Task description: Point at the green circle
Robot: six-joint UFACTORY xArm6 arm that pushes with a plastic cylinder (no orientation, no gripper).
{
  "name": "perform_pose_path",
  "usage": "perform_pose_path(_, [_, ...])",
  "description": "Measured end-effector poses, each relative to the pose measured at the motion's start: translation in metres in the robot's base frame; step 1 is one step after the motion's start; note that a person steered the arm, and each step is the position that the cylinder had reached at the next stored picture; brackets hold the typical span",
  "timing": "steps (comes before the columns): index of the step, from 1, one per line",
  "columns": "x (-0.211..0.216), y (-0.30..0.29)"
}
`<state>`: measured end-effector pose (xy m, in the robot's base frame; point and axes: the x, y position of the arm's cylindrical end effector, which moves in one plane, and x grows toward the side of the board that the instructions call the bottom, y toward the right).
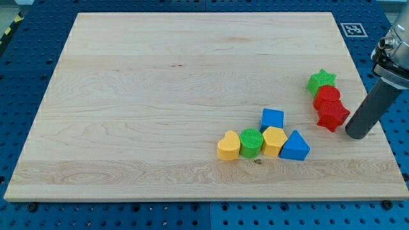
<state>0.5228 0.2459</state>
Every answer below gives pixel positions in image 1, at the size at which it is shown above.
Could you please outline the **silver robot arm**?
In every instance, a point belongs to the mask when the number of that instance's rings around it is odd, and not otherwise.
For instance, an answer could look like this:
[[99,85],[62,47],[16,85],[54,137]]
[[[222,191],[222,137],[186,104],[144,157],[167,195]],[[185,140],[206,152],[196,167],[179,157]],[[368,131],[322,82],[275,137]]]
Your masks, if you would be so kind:
[[381,37],[371,59],[373,72],[397,89],[408,89],[408,3]]

